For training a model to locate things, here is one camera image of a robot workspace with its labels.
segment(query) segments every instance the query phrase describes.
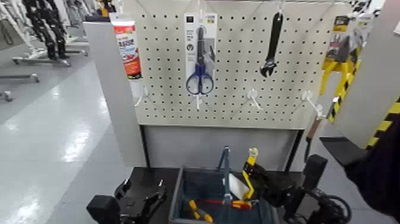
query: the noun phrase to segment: blue scissors handle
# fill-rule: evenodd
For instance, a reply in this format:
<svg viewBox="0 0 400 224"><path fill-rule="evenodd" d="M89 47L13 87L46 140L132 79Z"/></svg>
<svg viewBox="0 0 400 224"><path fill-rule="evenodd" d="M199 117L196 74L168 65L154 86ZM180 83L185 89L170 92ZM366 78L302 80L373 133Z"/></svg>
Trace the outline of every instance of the blue scissors handle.
<svg viewBox="0 0 400 224"><path fill-rule="evenodd" d="M209 88L204 89L203 88L203 81L204 80L209 80L211 83L211 86ZM189 82L193 82L194 80L197 80L197 89L190 89ZM188 92L194 95L198 94L208 94L214 89L214 81L213 78L205 72L205 64L196 64L196 70L195 72L187 79L186 81L186 89Z"/></svg>

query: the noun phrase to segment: shiny floor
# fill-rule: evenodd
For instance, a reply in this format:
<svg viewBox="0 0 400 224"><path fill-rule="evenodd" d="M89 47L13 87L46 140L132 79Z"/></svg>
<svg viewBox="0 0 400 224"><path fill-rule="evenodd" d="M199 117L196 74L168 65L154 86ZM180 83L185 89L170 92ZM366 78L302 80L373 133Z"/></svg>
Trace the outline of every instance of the shiny floor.
<svg viewBox="0 0 400 224"><path fill-rule="evenodd" d="M112 194L132 170L118 152L94 63L84 56L72 57L70 68L4 59L24 49L0 52L0 75L35 72L41 79L0 80L0 90L15 98L0 101L0 223L94 223L87 203ZM329 159L320 188L351 205L351 223L395 223L366 205L322 144L313 147Z"/></svg>

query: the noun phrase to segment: tool bin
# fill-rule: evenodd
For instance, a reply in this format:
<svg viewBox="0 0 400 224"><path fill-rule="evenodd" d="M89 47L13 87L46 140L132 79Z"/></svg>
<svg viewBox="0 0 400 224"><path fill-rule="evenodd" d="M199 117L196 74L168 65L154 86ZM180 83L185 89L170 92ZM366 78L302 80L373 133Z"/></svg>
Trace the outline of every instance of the tool bin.
<svg viewBox="0 0 400 224"><path fill-rule="evenodd" d="M195 200L197 207L210 214L214 223L278 223L275 209L265 200L260 200L251 210L239 210L226 205L202 202L202 200L224 200L223 178L223 169L216 171L182 167L172 198L169 224L208 223L202 219L195 219L188 203L183 199L183 195L190 200Z"/></svg>

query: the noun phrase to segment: hazard stripe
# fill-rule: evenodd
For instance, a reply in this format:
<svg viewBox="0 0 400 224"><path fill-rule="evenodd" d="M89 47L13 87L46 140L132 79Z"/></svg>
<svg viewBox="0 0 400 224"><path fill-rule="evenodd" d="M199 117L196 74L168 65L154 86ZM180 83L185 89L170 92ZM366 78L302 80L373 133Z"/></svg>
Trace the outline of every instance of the hazard stripe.
<svg viewBox="0 0 400 224"><path fill-rule="evenodd" d="M396 121L400 121L400 97L398 97L396 102L391 106L385 119L376 129L374 136L368 141L366 149L371 150L379 142L380 138L390 132L390 127L392 127L393 123Z"/></svg>
<svg viewBox="0 0 400 224"><path fill-rule="evenodd" d="M351 84L353 83L354 77L355 77L355 73L356 71L358 71L358 68L361 66L361 60L359 60L357 62L356 68L354 69L353 73L348 73L347 77L346 77L346 82L343 85L342 89L339 92L339 100L334 104L333 106L333 110L332 112L329 114L328 116L328 120L330 122L334 122L335 121L335 116L338 114L339 110L340 110L340 106L342 105L344 99L346 98L347 92L351 86Z"/></svg>

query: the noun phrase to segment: white pegboard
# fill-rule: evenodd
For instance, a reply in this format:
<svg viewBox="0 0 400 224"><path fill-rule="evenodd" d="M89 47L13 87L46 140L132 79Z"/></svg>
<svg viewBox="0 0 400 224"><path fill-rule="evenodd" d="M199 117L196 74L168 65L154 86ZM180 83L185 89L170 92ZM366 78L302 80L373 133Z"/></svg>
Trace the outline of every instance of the white pegboard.
<svg viewBox="0 0 400 224"><path fill-rule="evenodd" d="M142 125L224 126L305 129L312 108L303 91L320 87L321 64L337 15L349 12L343 2L287 2L277 49L278 67L264 78L258 69L268 53L276 2L208 1L218 14L215 89L203 96L200 110L185 88L184 13L197 1L126 2L135 16L139 54L149 96L136 108ZM250 106L254 88L264 110Z"/></svg>

